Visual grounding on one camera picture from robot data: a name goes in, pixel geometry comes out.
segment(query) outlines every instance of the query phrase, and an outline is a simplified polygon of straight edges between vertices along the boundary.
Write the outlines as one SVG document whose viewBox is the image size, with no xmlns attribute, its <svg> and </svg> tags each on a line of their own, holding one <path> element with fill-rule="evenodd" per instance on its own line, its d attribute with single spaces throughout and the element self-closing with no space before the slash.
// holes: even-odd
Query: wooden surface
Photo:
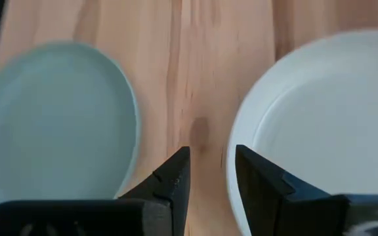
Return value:
<svg viewBox="0 0 378 236">
<path fill-rule="evenodd" d="M 129 187 L 191 146 L 186 234 L 196 236 L 239 234 L 226 196 L 226 143 L 253 83 L 313 39 L 378 28 L 378 0 L 7 1 L 0 68 L 59 39 L 90 43 L 122 65 L 143 121 Z"/>
</svg>

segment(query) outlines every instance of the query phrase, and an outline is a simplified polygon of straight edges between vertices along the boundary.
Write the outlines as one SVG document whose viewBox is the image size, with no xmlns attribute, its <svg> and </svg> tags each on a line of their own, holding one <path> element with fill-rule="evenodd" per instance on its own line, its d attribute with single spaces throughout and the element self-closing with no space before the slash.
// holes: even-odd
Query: plate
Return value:
<svg viewBox="0 0 378 236">
<path fill-rule="evenodd" d="M 250 235 L 236 144 L 329 193 L 378 193 L 378 31 L 295 50 L 245 97 L 228 143 L 226 177 L 238 226 Z"/>
<path fill-rule="evenodd" d="M 139 137 L 128 80 L 90 46 L 43 45 L 0 71 L 0 202 L 111 199 Z"/>
</svg>

